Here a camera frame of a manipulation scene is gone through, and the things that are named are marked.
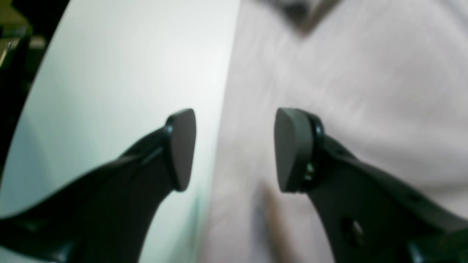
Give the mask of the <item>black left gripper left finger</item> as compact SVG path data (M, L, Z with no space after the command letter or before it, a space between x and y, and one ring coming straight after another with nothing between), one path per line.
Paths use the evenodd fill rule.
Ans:
M173 113L115 160L2 218L1 246L54 263L137 263L159 205L189 185L196 135L194 110Z

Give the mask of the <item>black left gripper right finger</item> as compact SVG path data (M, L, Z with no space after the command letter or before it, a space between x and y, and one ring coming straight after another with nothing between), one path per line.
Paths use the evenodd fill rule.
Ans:
M467 220L358 160L317 115L278 108L274 141L280 191L309 197L335 262L467 262Z

